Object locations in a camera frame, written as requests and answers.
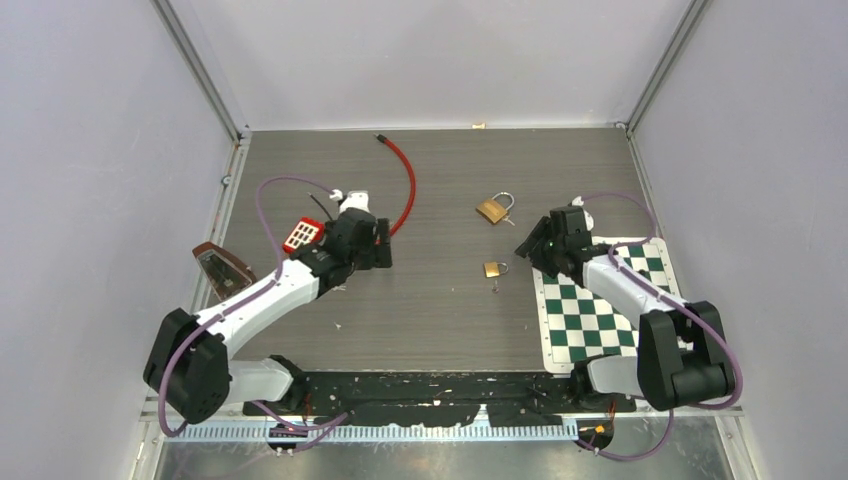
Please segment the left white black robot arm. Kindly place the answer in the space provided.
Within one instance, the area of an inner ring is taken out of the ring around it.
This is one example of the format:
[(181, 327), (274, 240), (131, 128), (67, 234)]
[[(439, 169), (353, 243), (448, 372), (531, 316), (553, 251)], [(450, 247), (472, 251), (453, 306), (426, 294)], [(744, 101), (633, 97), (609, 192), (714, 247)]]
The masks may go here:
[(352, 274), (391, 267), (390, 230), (388, 219), (347, 208), (327, 225), (320, 242), (296, 249), (246, 290), (196, 313), (169, 312), (142, 372), (158, 394), (160, 416), (174, 410), (186, 424), (199, 424), (225, 405), (251, 401), (270, 402), (284, 414), (298, 412), (307, 389), (291, 361), (280, 355), (237, 361), (235, 354)]

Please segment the small brass padlock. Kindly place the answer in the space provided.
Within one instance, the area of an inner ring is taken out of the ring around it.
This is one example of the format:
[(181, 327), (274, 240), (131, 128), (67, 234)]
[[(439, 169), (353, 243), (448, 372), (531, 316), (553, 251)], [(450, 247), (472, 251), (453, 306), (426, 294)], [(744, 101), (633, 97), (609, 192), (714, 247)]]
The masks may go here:
[(505, 262), (484, 262), (482, 268), (486, 278), (497, 278), (509, 272), (509, 265)]

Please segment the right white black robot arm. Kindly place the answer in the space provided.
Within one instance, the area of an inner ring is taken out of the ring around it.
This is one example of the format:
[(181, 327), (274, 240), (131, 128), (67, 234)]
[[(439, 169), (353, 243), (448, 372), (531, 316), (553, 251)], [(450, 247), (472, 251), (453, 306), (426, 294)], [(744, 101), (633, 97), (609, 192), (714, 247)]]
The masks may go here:
[(596, 410), (611, 394), (643, 399), (659, 411), (720, 410), (738, 401), (741, 367), (717, 307), (686, 301), (640, 275), (618, 258), (616, 246), (594, 240), (582, 207), (550, 210), (515, 253), (541, 273), (564, 276), (607, 301), (638, 331), (635, 355), (601, 354), (576, 363), (570, 392), (580, 408)]

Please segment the black cable padlock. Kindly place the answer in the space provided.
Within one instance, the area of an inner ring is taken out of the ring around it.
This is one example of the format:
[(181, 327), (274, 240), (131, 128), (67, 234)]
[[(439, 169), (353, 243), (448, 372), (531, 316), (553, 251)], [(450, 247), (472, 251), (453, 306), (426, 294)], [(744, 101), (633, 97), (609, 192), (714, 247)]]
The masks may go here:
[(312, 192), (308, 192), (307, 195), (323, 212), (328, 222), (333, 222), (335, 220), (335, 216), (330, 212), (330, 210), (324, 205), (321, 200), (319, 200)]

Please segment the large brass padlock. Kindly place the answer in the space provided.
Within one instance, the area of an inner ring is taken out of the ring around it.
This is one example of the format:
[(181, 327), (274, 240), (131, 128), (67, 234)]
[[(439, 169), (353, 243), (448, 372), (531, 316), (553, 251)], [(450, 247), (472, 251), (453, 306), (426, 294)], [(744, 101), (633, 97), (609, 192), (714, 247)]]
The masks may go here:
[(515, 197), (509, 192), (502, 191), (479, 203), (475, 211), (491, 225), (502, 221), (511, 223), (509, 215), (514, 204)]

